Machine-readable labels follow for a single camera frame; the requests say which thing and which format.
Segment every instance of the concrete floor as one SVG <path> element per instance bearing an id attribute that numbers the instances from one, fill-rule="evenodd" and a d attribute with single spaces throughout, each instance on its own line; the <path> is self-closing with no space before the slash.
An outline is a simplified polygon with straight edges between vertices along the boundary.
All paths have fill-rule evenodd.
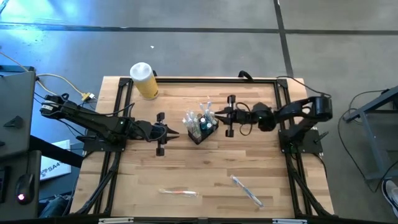
<path id="1" fill-rule="evenodd" d="M 398 30 L 397 1 L 280 0 L 286 29 Z M 1 22 L 115 27 L 210 27 L 278 29 L 273 0 L 10 0 Z M 318 125 L 333 206 L 345 218 L 397 222 L 380 192 L 372 194 L 337 135 L 337 122 L 362 91 L 397 85 L 398 35 L 287 35 L 294 77 L 333 96 L 335 117 Z M 128 75 L 144 61 L 168 76 L 254 77 L 286 75 L 279 34 L 181 32 L 69 32 L 0 30 L 1 51 L 39 73 L 67 77 L 98 94 L 102 77 Z M 11 64 L 0 58 L 0 64 Z M 56 93 L 80 96 L 64 82 L 46 78 Z M 44 95 L 41 87 L 36 91 Z M 376 97 L 359 97 L 354 106 Z M 74 139 L 65 125 L 39 115 L 34 105 L 32 134 L 49 142 Z M 371 156 L 360 126 L 342 125 L 349 149 L 364 169 Z"/>

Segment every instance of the black cable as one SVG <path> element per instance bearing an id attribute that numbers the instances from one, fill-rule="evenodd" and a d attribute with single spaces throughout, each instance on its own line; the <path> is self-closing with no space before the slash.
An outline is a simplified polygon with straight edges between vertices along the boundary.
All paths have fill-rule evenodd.
<path id="1" fill-rule="evenodd" d="M 330 95 L 330 94 L 327 94 L 327 93 L 324 93 L 324 92 L 321 92 L 321 91 L 314 90 L 313 88 L 307 86 L 306 84 L 304 84 L 304 83 L 298 81 L 298 80 L 295 79 L 295 78 L 289 77 L 289 76 L 287 76 L 287 75 L 281 75 L 281 76 L 276 77 L 276 79 L 278 79 L 278 78 L 290 78 L 290 79 L 293 79 L 294 81 L 296 81 L 297 83 L 301 84 L 302 86 L 308 88 L 309 90 L 313 91 L 314 93 L 318 93 L 318 94 L 321 94 L 321 95 L 325 95 L 325 96 L 328 96 L 329 98 L 331 98 L 331 95 Z"/>
<path id="2" fill-rule="evenodd" d="M 36 98 L 33 97 L 33 100 L 35 100 L 36 102 L 42 104 L 42 102 L 40 102 L 39 100 L 37 100 Z"/>
<path id="3" fill-rule="evenodd" d="M 43 96 L 40 96 L 38 93 L 34 92 L 34 94 L 35 94 L 36 96 L 40 97 L 41 99 L 46 100 Z"/>
<path id="4" fill-rule="evenodd" d="M 142 135 L 139 135 L 139 134 L 138 134 L 138 136 L 142 137 L 142 138 L 145 139 L 145 141 L 147 141 L 147 142 L 157 141 L 157 140 L 159 140 L 160 138 L 162 138 L 165 134 L 167 134 L 167 130 L 166 130 L 165 127 L 162 127 L 162 126 L 155 126 L 155 127 L 163 128 L 164 132 L 163 132 L 163 134 L 162 134 L 161 136 L 159 136 L 159 137 L 157 137 L 157 138 L 155 138 L 155 139 L 150 139 L 149 136 L 145 133 L 145 131 L 143 130 L 142 127 L 140 127 L 138 124 L 136 124 L 136 123 L 134 123 L 134 122 L 132 122 L 131 124 L 134 125 L 135 127 L 137 127 L 138 129 L 140 129 L 141 132 L 142 132 L 143 134 L 145 134 L 145 136 L 142 136 Z"/>
<path id="5" fill-rule="evenodd" d="M 73 131 L 69 128 L 69 126 L 67 126 L 67 128 L 69 129 L 69 131 L 75 136 L 77 137 L 77 135 L 75 133 L 73 133 Z"/>
<path id="6" fill-rule="evenodd" d="M 71 192 L 71 194 L 70 194 L 69 202 L 68 202 L 68 204 L 67 204 L 67 207 L 66 207 L 65 210 L 63 211 L 62 216 L 65 216 L 65 215 L 67 214 L 68 210 L 70 209 L 70 206 L 72 205 L 72 198 L 73 198 L 73 196 L 75 195 L 75 190 L 76 190 L 76 185 L 77 185 L 77 180 L 78 180 L 78 179 L 79 179 L 79 176 L 76 178 L 75 184 L 73 184 L 73 189 L 72 189 L 72 192 Z"/>
<path id="7" fill-rule="evenodd" d="M 68 128 L 69 128 L 69 130 L 70 130 L 70 128 L 72 128 L 74 131 L 76 131 L 77 133 L 79 133 L 81 136 L 84 136 L 84 134 L 82 134 L 81 132 L 79 132 L 78 130 L 76 130 L 76 128 L 74 128 L 74 127 L 72 127 L 70 124 L 68 124 L 68 123 L 66 123 L 66 122 L 64 122 L 64 121 L 62 121 L 62 120 L 58 120 L 59 122 L 61 122 L 61 123 L 64 123 Z"/>
<path id="8" fill-rule="evenodd" d="M 95 108 L 90 103 L 88 103 L 88 106 L 90 106 L 91 109 L 93 109 L 95 111 Z"/>
<path id="9" fill-rule="evenodd" d="M 354 96 L 354 98 L 353 98 L 353 99 L 351 100 L 351 102 L 349 103 L 348 109 L 352 108 L 352 105 L 353 105 L 353 102 L 354 102 L 355 98 L 357 98 L 357 97 L 359 97 L 359 96 L 361 96 L 361 95 L 363 95 L 363 94 L 365 94 L 365 93 L 378 93 L 378 92 L 381 92 L 381 91 L 385 91 L 385 90 L 372 90 L 372 91 L 365 91 L 365 92 L 362 92 L 362 93 L 357 94 L 356 96 Z M 356 121 L 355 119 L 354 119 L 354 122 L 355 122 L 356 124 L 362 124 L 362 122 Z"/>
<path id="10" fill-rule="evenodd" d="M 30 155 L 29 152 L 27 152 L 27 162 L 26 162 L 26 174 L 28 174 L 28 170 L 29 170 L 29 161 L 30 161 Z"/>
<path id="11" fill-rule="evenodd" d="M 130 107 L 130 109 L 129 109 L 130 111 L 129 111 L 129 117 L 131 118 L 131 111 L 132 111 L 132 107 Z"/>
<path id="12" fill-rule="evenodd" d="M 243 106 L 245 106 L 245 107 L 248 109 L 249 113 L 251 112 L 251 111 L 250 111 L 250 108 L 249 108 L 249 106 L 248 106 L 247 104 L 242 103 L 242 102 L 237 102 L 237 103 L 236 103 L 236 109 L 238 109 L 238 110 L 240 110 L 240 111 L 244 111 L 244 110 L 242 110 L 241 108 L 239 108 L 238 105 L 243 105 Z M 248 132 L 247 134 L 243 134 L 243 132 L 242 132 L 242 127 L 243 127 L 243 125 L 244 125 L 244 124 L 242 124 L 241 127 L 239 128 L 239 132 L 240 132 L 241 135 L 243 135 L 243 136 L 248 136 L 248 135 L 251 133 L 251 131 L 253 130 L 253 124 L 250 124 L 250 130 L 249 130 L 249 132 Z"/>
<path id="13" fill-rule="evenodd" d="M 341 141 L 341 144 L 342 144 L 343 147 L 344 147 L 344 150 L 347 152 L 347 154 L 350 156 L 351 160 L 354 162 L 354 164 L 355 164 L 356 168 L 358 169 L 359 173 L 361 173 L 362 178 L 364 179 L 365 184 L 368 186 L 369 190 L 370 190 L 372 193 L 376 193 L 377 190 L 379 189 L 379 187 L 380 187 L 382 181 L 384 180 L 384 178 L 385 178 L 386 175 L 388 174 L 388 172 L 389 172 L 396 164 L 398 164 L 398 161 L 395 161 L 395 163 L 393 163 L 393 164 L 386 170 L 386 172 L 384 173 L 384 175 L 380 178 L 379 182 L 377 183 L 376 188 L 373 190 L 373 189 L 371 188 L 371 186 L 368 184 L 368 182 L 366 181 L 366 178 L 365 178 L 365 175 L 364 175 L 363 171 L 361 170 L 361 168 L 359 168 L 359 165 L 356 163 L 354 157 L 351 155 L 351 153 L 350 153 L 349 150 L 347 149 L 346 145 L 345 145 L 344 142 L 343 142 L 343 138 L 341 137 L 341 133 L 340 133 L 340 123 L 341 123 L 341 120 L 343 119 L 344 115 L 345 115 L 346 113 L 348 113 L 349 111 L 351 111 L 351 110 L 356 110 L 356 108 L 350 108 L 350 109 L 348 109 L 347 111 L 345 111 L 345 112 L 343 113 L 343 115 L 341 115 L 341 117 L 340 117 L 339 120 L 338 120 L 338 124 L 337 124 L 338 137 L 340 138 L 340 141 Z"/>
<path id="14" fill-rule="evenodd" d="M 325 162 L 323 161 L 323 159 L 316 153 L 313 153 L 314 156 L 316 156 L 319 161 L 321 161 L 322 165 L 323 165 L 323 169 L 325 170 L 325 175 L 326 175 L 326 179 L 328 178 L 328 171 L 326 170 L 326 165 Z"/>
<path id="15" fill-rule="evenodd" d="M 87 152 L 85 156 L 83 156 L 83 160 L 86 159 L 89 155 L 91 155 L 94 151 Z"/>
<path id="16" fill-rule="evenodd" d="M 113 113 L 105 113 L 105 114 L 101 114 L 101 113 L 91 113 L 91 112 L 86 112 L 86 111 L 80 111 L 80 110 L 78 110 L 78 109 L 76 109 L 76 108 L 73 108 L 73 107 L 71 107 L 71 106 L 65 106 L 65 105 L 62 105 L 62 104 L 60 104 L 60 103 L 42 103 L 42 104 L 43 104 L 43 105 L 49 105 L 49 106 L 54 106 L 54 105 L 62 106 L 62 107 L 65 107 L 65 108 L 69 108 L 69 109 L 71 109 L 71 110 L 75 110 L 75 111 L 77 111 L 77 112 L 79 112 L 79 113 L 85 113 L 85 114 L 91 114 L 91 115 L 99 115 L 99 116 L 108 116 L 108 115 L 115 115 L 115 114 L 118 114 L 118 113 L 120 113 L 120 112 L 122 112 L 122 111 L 128 109 L 130 106 L 134 106 L 135 103 L 131 103 L 131 104 L 129 104 L 128 106 L 126 106 L 125 108 L 123 108 L 123 109 L 121 109 L 121 110 L 118 110 L 118 111 L 116 111 L 116 112 L 113 112 Z"/>

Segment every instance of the yellow bottle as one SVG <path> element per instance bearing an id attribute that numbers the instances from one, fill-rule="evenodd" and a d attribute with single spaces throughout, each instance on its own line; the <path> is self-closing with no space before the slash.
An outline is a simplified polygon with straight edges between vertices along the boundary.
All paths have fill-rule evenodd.
<path id="1" fill-rule="evenodd" d="M 153 100 L 159 94 L 154 73 L 147 63 L 139 62 L 133 65 L 130 69 L 130 77 L 146 100 Z"/>

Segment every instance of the cable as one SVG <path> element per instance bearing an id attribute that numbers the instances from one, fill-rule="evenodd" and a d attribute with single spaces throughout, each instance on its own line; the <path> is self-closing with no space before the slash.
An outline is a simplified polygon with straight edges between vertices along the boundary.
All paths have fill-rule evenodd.
<path id="1" fill-rule="evenodd" d="M 159 137 L 157 137 L 157 138 L 155 138 L 155 139 L 150 139 L 149 136 L 145 133 L 145 131 L 144 131 L 140 126 L 138 126 L 138 124 L 136 124 L 136 123 L 134 123 L 134 122 L 132 122 L 131 124 L 134 125 L 135 127 L 137 127 L 138 129 L 140 129 L 141 132 L 142 132 L 143 134 L 145 134 L 145 136 L 141 136 L 141 135 L 139 135 L 139 134 L 138 134 L 138 136 L 142 137 L 142 138 L 145 139 L 145 141 L 147 141 L 147 142 L 157 141 L 157 140 L 161 139 L 165 134 L 167 134 L 167 130 L 166 130 L 165 127 L 159 126 L 159 125 L 153 125 L 153 126 L 155 126 L 155 127 L 163 128 L 164 131 L 163 131 L 163 134 L 162 134 L 161 136 L 159 136 Z"/>
<path id="2" fill-rule="evenodd" d="M 243 105 L 243 106 L 245 106 L 245 107 L 248 109 L 249 113 L 251 112 L 251 111 L 250 111 L 250 108 L 249 108 L 249 106 L 248 106 L 247 104 L 242 103 L 242 102 L 237 102 L 237 103 L 236 103 L 236 109 L 238 109 L 238 110 L 240 110 L 240 111 L 243 111 L 241 108 L 238 107 L 238 105 Z M 241 135 L 243 135 L 243 136 L 248 136 L 248 135 L 251 133 L 251 131 L 253 130 L 253 124 L 250 124 L 250 130 L 249 130 L 249 132 L 248 132 L 247 134 L 243 134 L 243 132 L 242 132 L 242 127 L 243 127 L 243 125 L 244 125 L 244 124 L 242 124 L 241 127 L 239 128 L 239 132 L 240 132 Z"/>
<path id="3" fill-rule="evenodd" d="M 72 127 L 70 124 L 68 124 L 68 123 L 66 123 L 66 122 L 64 122 L 64 121 L 62 121 L 62 120 L 58 120 L 59 122 L 61 122 L 61 123 L 63 123 L 63 124 L 65 124 L 68 128 L 69 128 L 69 130 L 70 130 L 70 128 L 72 128 L 74 131 L 76 131 L 77 133 L 79 133 L 80 135 L 82 135 L 82 136 L 84 136 L 84 134 L 82 134 L 81 132 L 79 132 L 78 130 L 76 130 L 74 127 Z"/>
<path id="4" fill-rule="evenodd" d="M 384 91 L 384 90 L 365 91 L 365 92 L 362 92 L 362 93 L 360 93 L 360 94 L 357 94 L 356 96 L 354 96 L 354 98 L 353 98 L 353 99 L 351 100 L 351 102 L 349 103 L 348 109 L 352 108 L 352 105 L 353 105 L 353 102 L 354 102 L 355 98 L 359 97 L 360 95 L 363 95 L 363 94 L 365 94 L 365 93 L 378 93 L 378 92 L 381 92 L 381 91 Z M 354 122 L 355 122 L 356 124 L 362 124 L 362 122 L 356 121 L 355 119 L 354 119 Z"/>
<path id="5" fill-rule="evenodd" d="M 17 65 L 19 65 L 19 66 L 20 66 L 23 70 L 25 70 L 26 72 L 29 72 L 28 69 L 26 69 L 24 66 L 22 66 L 22 65 L 21 65 L 19 62 L 17 62 L 16 60 L 10 58 L 10 56 L 7 56 L 6 54 L 4 54 L 4 53 L 2 53 L 2 52 L 0 52 L 0 54 L 2 54 L 3 56 L 5 56 L 5 57 L 8 58 L 9 60 L 12 60 L 13 62 L 15 62 Z M 51 74 L 51 73 L 42 73 L 42 74 L 36 75 L 36 77 L 39 77 L 39 76 L 53 76 L 53 77 L 61 78 L 62 80 L 64 80 L 65 82 L 67 82 L 70 86 L 72 86 L 72 88 L 73 88 L 74 90 L 76 90 L 76 91 L 83 97 L 83 99 L 87 99 L 87 98 L 89 98 L 90 95 L 91 95 L 91 93 L 83 93 L 82 91 L 78 90 L 74 84 L 72 84 L 69 80 L 67 80 L 65 77 L 62 77 L 62 76 L 60 76 L 60 75 Z M 56 96 L 57 96 L 56 93 L 54 93 L 54 92 L 50 91 L 49 89 L 47 89 L 47 88 L 44 86 L 44 84 L 43 84 L 40 80 L 37 80 L 36 82 L 37 82 L 45 91 L 49 92 L 50 94 L 53 94 L 53 95 L 56 95 Z"/>
<path id="6" fill-rule="evenodd" d="M 306 84 L 304 84 L 304 83 L 298 81 L 297 79 L 295 79 L 295 78 L 293 78 L 293 77 L 289 77 L 289 76 L 287 76 L 287 75 L 281 75 L 281 76 L 276 77 L 276 79 L 278 79 L 278 78 L 290 78 L 290 79 L 293 79 L 294 81 L 296 81 L 297 83 L 301 84 L 302 86 L 308 88 L 309 90 L 313 91 L 314 93 L 318 93 L 318 94 L 321 94 L 321 95 L 325 95 L 325 96 L 328 96 L 329 98 L 331 98 L 331 95 L 330 95 L 330 94 L 327 94 L 327 93 L 324 93 L 324 92 L 321 92 L 321 91 L 314 90 L 313 88 L 307 86 Z"/>
<path id="7" fill-rule="evenodd" d="M 26 162 L 26 174 L 27 174 L 27 171 L 29 170 L 29 161 L 30 161 L 30 155 L 29 155 L 29 152 L 27 152 L 27 162 Z"/>
<path id="8" fill-rule="evenodd" d="M 323 169 L 325 170 L 325 175 L 326 175 L 326 179 L 328 178 L 328 171 L 326 170 L 326 165 L 325 162 L 323 161 L 323 159 L 316 153 L 313 153 L 314 156 L 316 156 L 319 161 L 321 161 L 322 165 L 323 165 Z"/>
<path id="9" fill-rule="evenodd" d="M 130 107 L 130 111 L 129 111 L 129 117 L 131 118 L 131 111 L 132 111 L 132 107 Z"/>
<path id="10" fill-rule="evenodd" d="M 86 152 L 86 155 L 83 157 L 83 160 L 86 159 L 89 155 L 91 155 L 94 151 Z"/>
<path id="11" fill-rule="evenodd" d="M 43 96 L 40 96 L 40 95 L 37 94 L 36 92 L 34 92 L 34 94 L 35 94 L 36 96 L 40 97 L 41 99 L 46 100 Z"/>
<path id="12" fill-rule="evenodd" d="M 39 100 L 37 100 L 36 98 L 33 97 L 33 100 L 35 100 L 36 102 L 42 104 L 42 102 L 40 102 Z"/>
<path id="13" fill-rule="evenodd" d="M 25 67 L 23 67 L 20 63 L 18 63 L 16 60 L 8 57 L 5 53 L 0 52 L 0 54 L 2 54 L 3 56 L 5 56 L 6 58 L 8 58 L 9 60 L 12 60 L 13 62 L 15 62 L 17 65 L 19 65 L 23 70 L 25 70 L 26 72 L 29 72 L 28 69 L 26 69 Z"/>
<path id="14" fill-rule="evenodd" d="M 49 92 L 50 94 L 53 94 L 54 96 L 57 96 L 56 93 L 54 93 L 54 92 L 48 90 L 48 89 L 43 85 L 43 83 L 40 82 L 40 80 L 37 80 L 36 82 L 37 82 L 45 91 Z"/>
<path id="15" fill-rule="evenodd" d="M 122 111 L 128 109 L 130 106 L 134 106 L 134 104 L 136 104 L 136 103 L 131 103 L 131 104 L 129 104 L 128 106 L 126 106 L 125 108 L 123 108 L 123 109 L 121 109 L 121 110 L 118 110 L 118 111 L 116 111 L 116 112 L 113 112 L 113 113 L 105 113 L 105 114 L 101 114 L 101 113 L 91 113 L 91 112 L 87 112 L 87 111 L 80 111 L 79 109 L 73 108 L 73 107 L 71 107 L 71 106 L 65 106 L 65 105 L 62 105 L 62 104 L 60 104 L 60 103 L 42 103 L 42 104 L 43 104 L 43 105 L 49 105 L 49 106 L 54 106 L 54 105 L 62 106 L 62 107 L 65 107 L 65 108 L 69 108 L 69 109 L 71 109 L 71 110 L 75 110 L 75 111 L 77 111 L 77 112 L 79 112 L 79 113 L 85 113 L 85 114 L 91 114 L 91 115 L 99 115 L 99 116 L 108 116 L 108 115 L 118 114 L 118 113 L 120 113 L 120 112 L 122 112 Z"/>
<path id="16" fill-rule="evenodd" d="M 351 155 L 351 153 L 350 153 L 349 150 L 347 149 L 346 145 L 345 145 L 344 142 L 343 142 L 343 138 L 341 137 L 341 133 L 340 133 L 340 123 L 341 123 L 341 120 L 343 119 L 344 115 L 345 115 L 346 113 L 348 113 L 349 111 L 351 111 L 351 110 L 356 110 L 356 108 L 350 108 L 350 109 L 348 109 L 347 111 L 345 111 L 345 112 L 343 113 L 343 115 L 341 115 L 341 117 L 340 117 L 339 120 L 338 120 L 338 124 L 337 124 L 338 137 L 340 138 L 340 141 L 341 141 L 341 144 L 342 144 L 343 147 L 344 147 L 344 150 L 347 152 L 347 154 L 350 156 L 351 160 L 354 162 L 354 164 L 355 164 L 356 168 L 358 169 L 359 173 L 361 173 L 362 178 L 364 179 L 365 184 L 368 186 L 369 190 L 370 190 L 372 193 L 376 193 L 377 190 L 379 189 L 379 187 L 380 187 L 382 181 L 384 180 L 384 178 L 385 178 L 386 175 L 388 174 L 388 172 L 389 172 L 396 164 L 398 164 L 398 161 L 395 161 L 395 163 L 393 163 L 393 164 L 386 170 L 386 172 L 384 173 L 384 175 L 380 178 L 379 182 L 377 183 L 376 188 L 373 190 L 373 189 L 371 188 L 371 186 L 366 182 L 366 178 L 365 178 L 365 175 L 364 175 L 363 171 L 361 170 L 361 168 L 359 168 L 359 165 L 356 163 L 354 157 Z"/>
<path id="17" fill-rule="evenodd" d="M 65 211 L 63 211 L 62 216 L 65 216 L 67 214 L 68 210 L 70 209 L 70 206 L 72 205 L 72 198 L 75 195 L 75 190 L 76 190 L 77 180 L 78 179 L 79 179 L 79 176 L 76 178 L 75 184 L 73 184 L 73 189 L 72 189 L 72 192 L 70 194 L 69 202 L 67 204 L 67 207 L 65 208 Z"/>
<path id="18" fill-rule="evenodd" d="M 37 77 L 40 77 L 40 76 L 52 76 L 52 77 L 61 78 L 62 80 L 64 80 L 65 82 L 67 82 L 70 86 L 72 86 L 72 88 L 73 88 L 74 90 L 76 90 L 76 92 L 78 92 L 81 96 L 84 96 L 84 95 L 85 95 L 82 91 L 78 90 L 78 89 L 74 86 L 74 84 L 72 84 L 69 80 L 67 80 L 65 77 L 62 77 L 62 76 L 60 76 L 60 75 L 51 74 L 51 73 L 43 73 L 43 74 L 38 74 L 38 75 L 36 75 L 36 76 L 37 76 Z M 47 91 L 47 92 L 49 92 L 49 93 L 51 93 L 51 94 L 53 94 L 53 95 L 57 95 L 57 94 L 51 92 L 50 90 L 46 89 L 46 88 L 44 87 L 44 85 L 40 83 L 40 81 L 37 81 L 37 82 L 39 83 L 39 85 L 40 85 L 41 87 L 43 87 L 43 89 L 44 89 L 45 91 Z"/>
<path id="19" fill-rule="evenodd" d="M 93 109 L 95 111 L 95 108 L 90 103 L 88 103 L 88 106 L 90 106 L 91 109 Z"/>

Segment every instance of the wooden table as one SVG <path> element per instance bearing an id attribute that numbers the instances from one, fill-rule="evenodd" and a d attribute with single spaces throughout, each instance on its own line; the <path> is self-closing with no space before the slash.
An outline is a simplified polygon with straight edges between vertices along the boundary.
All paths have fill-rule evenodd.
<path id="1" fill-rule="evenodd" d="M 120 77 L 104 77 L 96 111 L 113 111 Z M 292 101 L 306 98 L 305 88 L 288 80 Z M 261 132 L 257 126 L 249 136 L 239 134 L 226 138 L 226 126 L 200 145 L 188 137 L 181 120 L 186 110 L 201 113 L 199 103 L 210 96 L 217 111 L 226 106 L 226 97 L 236 95 L 236 101 L 252 107 L 263 102 L 276 108 L 274 88 L 269 84 L 247 83 L 159 83 L 156 100 L 142 99 L 134 87 L 132 116 L 155 122 L 158 112 L 165 112 L 165 123 L 179 133 L 169 141 L 165 156 L 156 157 L 156 142 L 129 141 L 119 166 L 112 216 L 129 217 L 218 217 L 218 218 L 291 218 L 294 216 L 285 157 L 280 153 L 277 129 Z M 247 132 L 249 126 L 243 127 Z M 71 212 L 88 200 L 98 185 L 103 152 L 95 152 L 83 161 Z M 325 209 L 333 213 L 328 184 L 321 162 L 311 154 L 303 154 L 303 164 L 310 190 Z M 233 174 L 265 205 L 256 205 L 229 176 Z M 159 189 L 185 189 L 198 192 L 198 197 L 160 194 Z M 300 208 L 304 211 L 301 191 Z M 108 187 L 102 206 L 106 204 Z"/>

